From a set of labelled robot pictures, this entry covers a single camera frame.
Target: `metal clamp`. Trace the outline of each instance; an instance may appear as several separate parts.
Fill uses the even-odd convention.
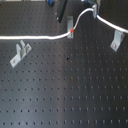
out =
[[[73,16],[68,16],[67,18],[67,32],[73,28]],[[73,32],[67,36],[67,38],[72,39],[74,37]]]
[[[15,55],[11,60],[10,63],[12,65],[12,67],[14,68],[30,51],[31,51],[31,46],[29,44],[27,44],[25,46],[25,43],[21,40],[20,41],[21,47],[19,46],[19,44],[16,44],[16,51],[17,51],[17,55]]]
[[[99,14],[100,5],[101,5],[101,0],[96,0],[96,3],[92,6],[94,18],[96,18],[97,15]]]
[[[119,46],[121,45],[121,42],[123,41],[125,34],[123,32],[120,32],[118,30],[115,30],[114,34],[114,40],[112,41],[110,47],[117,52]]]

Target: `white wire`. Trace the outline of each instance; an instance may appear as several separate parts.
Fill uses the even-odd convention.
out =
[[[79,20],[80,20],[80,17],[81,17],[84,13],[86,13],[86,12],[88,12],[88,11],[93,11],[93,9],[92,9],[92,8],[88,8],[88,9],[85,9],[84,11],[82,11],[82,12],[80,13],[80,15],[79,15],[78,18],[77,18],[77,21],[76,21],[76,24],[75,24],[75,26],[74,26],[74,29],[76,29],[76,27],[77,27],[77,25],[78,25],[78,22],[79,22]]]
[[[88,8],[88,9],[85,9],[84,11],[82,11],[80,13],[80,15],[77,18],[77,21],[76,21],[76,24],[74,26],[74,29],[76,29],[80,17],[84,13],[86,13],[88,11],[93,11],[93,9],[92,8]],[[58,36],[0,36],[0,40],[20,40],[20,39],[48,39],[48,40],[55,40],[55,39],[64,38],[64,37],[68,36],[69,34],[71,34],[70,31],[65,33],[65,34],[58,35]]]
[[[121,28],[121,27],[119,27],[119,26],[116,26],[116,25],[114,25],[114,24],[108,22],[107,20],[101,18],[99,15],[97,15],[97,18],[98,18],[100,21],[102,21],[103,23],[107,24],[108,26],[110,26],[110,27],[112,27],[112,28],[114,28],[114,29],[116,29],[116,30],[119,30],[119,31],[124,32],[124,33],[128,33],[128,30],[126,30],[126,29],[124,29],[124,28]]]

